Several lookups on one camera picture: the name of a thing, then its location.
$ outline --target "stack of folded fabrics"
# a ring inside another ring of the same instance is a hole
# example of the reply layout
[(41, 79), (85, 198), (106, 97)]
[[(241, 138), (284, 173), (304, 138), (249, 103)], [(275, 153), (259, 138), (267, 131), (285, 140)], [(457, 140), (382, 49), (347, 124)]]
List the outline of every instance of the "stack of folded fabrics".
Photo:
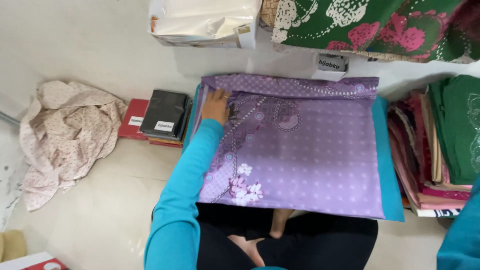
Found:
[(190, 106), (185, 94), (154, 90), (139, 130), (150, 144), (181, 148)]
[(458, 215), (480, 172), (480, 79), (460, 75), (414, 90), (390, 106), (387, 125), (412, 210)]

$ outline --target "turquoise sleeve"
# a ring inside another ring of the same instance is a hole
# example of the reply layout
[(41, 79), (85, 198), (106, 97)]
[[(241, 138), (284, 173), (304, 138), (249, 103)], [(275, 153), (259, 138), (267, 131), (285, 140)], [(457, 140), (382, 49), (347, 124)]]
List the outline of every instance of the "turquoise sleeve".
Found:
[(470, 200), (448, 230), (437, 254), (438, 270), (480, 268), (480, 178), (473, 185)]
[(145, 247), (145, 269), (196, 269), (200, 226), (195, 202), (222, 136), (219, 122), (202, 120), (175, 166), (154, 208)]

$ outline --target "plastic packaging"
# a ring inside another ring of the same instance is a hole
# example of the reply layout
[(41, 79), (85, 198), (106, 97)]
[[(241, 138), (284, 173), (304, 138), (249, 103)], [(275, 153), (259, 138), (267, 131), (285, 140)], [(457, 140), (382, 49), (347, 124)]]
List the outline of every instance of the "plastic packaging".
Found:
[(151, 0), (149, 33), (166, 46), (254, 49), (261, 0)]

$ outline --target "black pants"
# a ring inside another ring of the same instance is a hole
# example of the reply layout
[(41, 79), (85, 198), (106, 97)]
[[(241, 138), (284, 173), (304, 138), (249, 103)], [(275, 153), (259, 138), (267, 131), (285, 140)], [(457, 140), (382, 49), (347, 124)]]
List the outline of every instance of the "black pants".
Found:
[(374, 220), (308, 213), (287, 221), (280, 239), (268, 233), (272, 209), (198, 203), (200, 249), (198, 270), (250, 270), (256, 266), (228, 235), (257, 244), (266, 266), (288, 270), (361, 270), (377, 239)]

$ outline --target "white label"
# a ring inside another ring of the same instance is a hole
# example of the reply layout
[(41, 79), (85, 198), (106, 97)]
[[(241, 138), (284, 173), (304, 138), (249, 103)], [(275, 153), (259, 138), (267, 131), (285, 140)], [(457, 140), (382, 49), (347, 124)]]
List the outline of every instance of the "white label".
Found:
[(173, 124), (171, 122), (163, 122), (163, 121), (158, 121), (155, 125), (156, 130), (161, 130), (161, 131), (172, 131), (173, 130)]
[(129, 125), (141, 126), (143, 121), (144, 121), (144, 118), (143, 118), (143, 117), (132, 116), (132, 117), (130, 118), (130, 121), (128, 122), (128, 124), (129, 124)]

